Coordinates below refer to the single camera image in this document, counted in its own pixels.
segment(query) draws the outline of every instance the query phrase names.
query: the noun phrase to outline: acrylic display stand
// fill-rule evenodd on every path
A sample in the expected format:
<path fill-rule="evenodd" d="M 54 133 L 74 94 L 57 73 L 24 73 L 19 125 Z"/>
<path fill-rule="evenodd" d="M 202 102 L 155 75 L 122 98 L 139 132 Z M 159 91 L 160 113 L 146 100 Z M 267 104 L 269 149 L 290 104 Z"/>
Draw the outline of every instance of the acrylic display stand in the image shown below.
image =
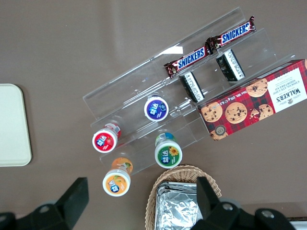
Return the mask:
<path fill-rule="evenodd" d="M 154 141 L 160 133 L 172 133 L 182 149 L 209 136 L 197 105 L 235 87 L 226 81 L 219 69 L 215 60 L 219 52 L 231 48 L 235 53 L 246 75 L 237 84 L 271 70 L 291 58 L 288 56 L 277 60 L 266 31 L 257 28 L 257 18 L 255 18 L 256 32 L 231 42 L 219 52 L 209 55 L 175 74 L 173 78 L 169 78 L 164 64 L 178 60 L 204 46 L 207 38 L 219 35 L 246 21 L 242 10 L 236 8 L 170 47 L 182 49 L 181 54 L 172 54 L 170 48 L 166 49 L 84 96 L 85 103 L 96 118 L 91 124 L 94 132 L 109 122 L 117 123 L 122 131 L 117 147 L 110 153 L 101 154 L 101 162 L 109 167 L 117 157 L 127 157 L 133 164 L 132 174 L 135 174 L 155 164 Z M 178 78 L 190 71 L 193 72 L 205 95 L 205 99 L 198 104 L 188 97 Z M 121 99 L 117 97 L 114 101 L 116 92 L 120 92 Z M 152 122 L 145 117 L 144 105 L 151 95 L 159 95 L 167 101 L 169 115 L 165 120 Z"/>

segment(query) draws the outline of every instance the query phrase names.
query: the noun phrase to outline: small container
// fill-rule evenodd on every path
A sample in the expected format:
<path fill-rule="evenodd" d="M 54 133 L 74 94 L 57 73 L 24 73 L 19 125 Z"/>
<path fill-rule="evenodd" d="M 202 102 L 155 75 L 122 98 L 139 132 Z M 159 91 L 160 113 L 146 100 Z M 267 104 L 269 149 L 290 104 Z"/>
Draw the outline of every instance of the small container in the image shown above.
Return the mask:
<path fill-rule="evenodd" d="M 117 158 L 113 161 L 111 170 L 102 181 L 102 187 L 110 196 L 123 196 L 130 188 L 130 173 L 133 166 L 127 158 Z"/>
<path fill-rule="evenodd" d="M 115 149 L 121 131 L 117 124 L 108 123 L 93 136 L 93 147 L 101 153 L 108 153 Z"/>
<path fill-rule="evenodd" d="M 162 121 L 168 115 L 168 104 L 160 96 L 151 96 L 144 106 L 145 116 L 151 121 Z"/>
<path fill-rule="evenodd" d="M 171 169 L 180 164 L 182 151 L 171 133 L 162 133 L 155 140 L 154 156 L 158 165 Z"/>
<path fill-rule="evenodd" d="M 220 53 L 216 57 L 216 61 L 219 64 L 221 71 L 226 77 L 227 81 L 236 83 L 245 77 L 243 69 L 232 49 Z"/>
<path fill-rule="evenodd" d="M 201 87 L 192 72 L 188 72 L 179 78 L 188 96 L 193 102 L 198 103 L 205 98 L 201 91 Z"/>

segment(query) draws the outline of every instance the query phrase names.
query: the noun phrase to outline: snickers wrapper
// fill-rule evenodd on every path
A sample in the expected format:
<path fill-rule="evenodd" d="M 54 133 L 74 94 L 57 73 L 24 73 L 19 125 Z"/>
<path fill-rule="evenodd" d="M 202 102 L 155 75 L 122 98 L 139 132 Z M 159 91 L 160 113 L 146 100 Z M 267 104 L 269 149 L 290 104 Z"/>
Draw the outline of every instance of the snickers wrapper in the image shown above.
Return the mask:
<path fill-rule="evenodd" d="M 169 77 L 173 77 L 174 74 L 179 73 L 186 69 L 187 67 L 195 64 L 196 62 L 204 59 L 208 55 L 212 54 L 211 50 L 208 47 L 208 44 L 206 43 L 201 48 L 194 50 L 193 52 L 189 53 L 188 55 L 185 55 L 181 57 L 180 59 L 176 61 L 171 61 L 169 63 L 166 63 L 164 65 Z"/>
<path fill-rule="evenodd" d="M 209 37 L 206 43 L 208 44 L 208 47 L 212 52 L 213 50 L 217 50 L 227 45 L 228 43 L 235 41 L 238 38 L 248 35 L 254 31 L 256 31 L 254 25 L 254 16 L 251 16 L 246 23 L 237 26 L 233 30 L 227 31 L 218 36 Z"/>

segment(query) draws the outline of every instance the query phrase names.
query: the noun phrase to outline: foil container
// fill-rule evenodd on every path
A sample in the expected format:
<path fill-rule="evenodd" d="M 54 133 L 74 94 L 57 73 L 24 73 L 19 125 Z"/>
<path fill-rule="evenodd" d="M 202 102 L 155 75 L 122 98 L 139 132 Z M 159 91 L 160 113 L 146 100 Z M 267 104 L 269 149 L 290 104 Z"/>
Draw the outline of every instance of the foil container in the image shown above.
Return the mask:
<path fill-rule="evenodd" d="M 164 182 L 157 188 L 155 230 L 190 230 L 202 219 L 196 184 Z"/>

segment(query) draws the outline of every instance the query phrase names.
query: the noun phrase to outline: chocolate chip cookie image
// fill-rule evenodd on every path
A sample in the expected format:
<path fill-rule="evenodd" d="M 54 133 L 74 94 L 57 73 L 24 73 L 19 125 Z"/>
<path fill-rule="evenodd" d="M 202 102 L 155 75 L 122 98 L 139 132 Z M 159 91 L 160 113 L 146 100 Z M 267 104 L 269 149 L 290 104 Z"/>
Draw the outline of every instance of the chocolate chip cookie image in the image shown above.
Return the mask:
<path fill-rule="evenodd" d="M 252 118 L 252 117 L 254 117 L 258 114 L 259 114 L 259 111 L 257 109 L 253 109 L 253 111 L 251 111 L 251 113 L 250 113 L 250 117 Z"/>
<path fill-rule="evenodd" d="M 231 103 L 225 110 L 227 121 L 231 124 L 238 124 L 245 120 L 248 115 L 245 105 L 240 102 Z"/>
<path fill-rule="evenodd" d="M 207 122 L 216 122 L 218 121 L 222 114 L 223 109 L 217 102 L 213 102 L 201 109 L 201 114 L 205 121 Z"/>
<path fill-rule="evenodd" d="M 261 97 L 268 90 L 268 81 L 260 79 L 246 87 L 246 91 L 251 97 Z"/>
<path fill-rule="evenodd" d="M 227 137 L 228 134 L 226 132 L 224 132 L 223 135 L 217 135 L 216 132 L 213 130 L 210 133 L 210 136 L 213 138 L 213 140 L 220 140 L 220 139 L 223 139 L 223 138 Z"/>
<path fill-rule="evenodd" d="M 260 117 L 259 120 L 265 119 L 271 115 L 274 114 L 274 111 L 272 107 L 270 107 L 268 104 L 262 104 L 259 106 L 259 111 L 260 111 Z"/>

